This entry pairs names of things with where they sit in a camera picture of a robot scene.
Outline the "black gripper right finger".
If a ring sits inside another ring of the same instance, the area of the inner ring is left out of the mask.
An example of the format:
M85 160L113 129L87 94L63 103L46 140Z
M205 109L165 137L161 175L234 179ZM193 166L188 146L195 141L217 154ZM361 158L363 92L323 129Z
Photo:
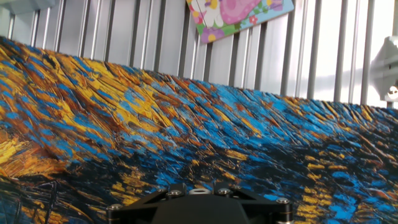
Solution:
M226 182L215 182L211 190L200 189L199 195L206 197L199 203L200 223L294 222L292 202L285 197L269 200L239 185L229 185Z

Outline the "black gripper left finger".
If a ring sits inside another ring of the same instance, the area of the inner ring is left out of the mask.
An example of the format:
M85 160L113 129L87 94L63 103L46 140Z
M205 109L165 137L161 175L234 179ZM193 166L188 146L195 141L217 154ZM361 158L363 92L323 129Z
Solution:
M172 184L157 189L130 204L112 204L106 208L108 224L121 223L193 223L195 218L184 212L188 208L187 197L198 195L199 189L188 190L185 184Z

